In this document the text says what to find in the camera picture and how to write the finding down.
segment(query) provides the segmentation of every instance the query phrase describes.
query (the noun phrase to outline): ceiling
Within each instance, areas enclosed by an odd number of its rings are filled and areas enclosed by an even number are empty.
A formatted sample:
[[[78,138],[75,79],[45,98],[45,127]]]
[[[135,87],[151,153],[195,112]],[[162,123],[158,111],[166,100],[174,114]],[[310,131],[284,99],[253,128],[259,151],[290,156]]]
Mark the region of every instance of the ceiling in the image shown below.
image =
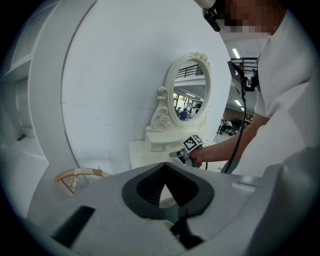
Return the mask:
[[[225,43],[230,58],[236,58],[233,49],[236,49],[240,58],[258,58],[264,50],[270,36],[265,33],[249,32],[247,27],[243,32],[220,32],[220,35]],[[245,95],[246,108],[249,114],[254,114],[257,101],[257,92],[247,92]],[[231,84],[226,107],[242,112],[241,106],[235,102],[238,100],[242,107],[244,106],[241,96],[236,90],[236,87]]]
[[[200,101],[205,98],[206,93],[206,86],[205,85],[184,85],[184,86],[175,86],[174,93],[186,96],[192,100]]]

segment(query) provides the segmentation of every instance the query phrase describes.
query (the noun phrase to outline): white shirt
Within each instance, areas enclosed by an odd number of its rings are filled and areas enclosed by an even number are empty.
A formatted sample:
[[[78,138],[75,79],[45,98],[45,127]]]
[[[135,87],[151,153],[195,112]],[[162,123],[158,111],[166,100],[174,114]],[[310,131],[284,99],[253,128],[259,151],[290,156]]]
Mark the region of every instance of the white shirt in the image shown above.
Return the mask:
[[[270,120],[259,128],[232,174],[261,177],[268,166],[319,145],[319,60],[306,39],[287,11],[258,61],[261,92],[255,112]]]
[[[197,110],[199,110],[199,108],[193,108],[193,109],[191,110],[191,115],[192,115],[192,116],[195,116]]]

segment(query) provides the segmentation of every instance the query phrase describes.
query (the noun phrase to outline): black railing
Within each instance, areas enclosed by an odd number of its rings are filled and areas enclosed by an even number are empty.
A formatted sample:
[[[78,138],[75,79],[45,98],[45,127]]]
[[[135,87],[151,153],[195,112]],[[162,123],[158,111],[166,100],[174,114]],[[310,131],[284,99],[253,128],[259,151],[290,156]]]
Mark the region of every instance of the black railing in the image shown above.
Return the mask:
[[[201,75],[204,75],[204,72],[202,71],[201,67],[198,64],[196,64],[196,65],[187,66],[179,69],[179,72],[176,75],[176,78],[185,78],[191,75],[201,76]]]
[[[232,58],[232,62],[236,64],[243,72],[252,72],[252,69],[257,69],[256,60],[258,58]]]

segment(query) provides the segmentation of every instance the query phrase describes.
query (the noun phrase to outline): white shelf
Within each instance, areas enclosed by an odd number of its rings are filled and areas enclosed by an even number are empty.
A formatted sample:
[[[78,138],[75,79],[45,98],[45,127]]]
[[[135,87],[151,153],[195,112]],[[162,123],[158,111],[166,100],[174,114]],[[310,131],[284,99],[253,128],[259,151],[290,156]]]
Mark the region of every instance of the white shelf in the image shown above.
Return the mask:
[[[14,51],[12,66],[16,66],[17,62],[20,62],[22,59],[25,59],[26,56],[32,54],[33,47],[40,29],[42,28],[53,8],[54,5],[44,9],[27,21]]]
[[[1,71],[0,71],[1,77],[3,77],[6,73],[8,73],[12,69],[12,59],[14,57],[15,50],[16,50],[17,44],[19,42],[19,38],[20,38],[22,32],[24,31],[26,24],[27,23],[24,23],[23,26],[20,28],[19,32],[16,34],[10,48],[8,49],[8,51],[4,57],[4,60],[3,60],[2,66],[1,66]]]
[[[12,68],[1,77],[1,82],[16,82],[29,76],[29,68],[31,64],[31,55],[16,63]]]
[[[60,0],[46,0],[46,1],[43,1],[43,2],[37,7],[37,9],[35,9],[35,11],[33,12],[33,14],[31,15],[31,17],[34,17],[34,16],[36,16],[38,13],[44,11],[45,9],[56,5],[59,1],[60,1]]]

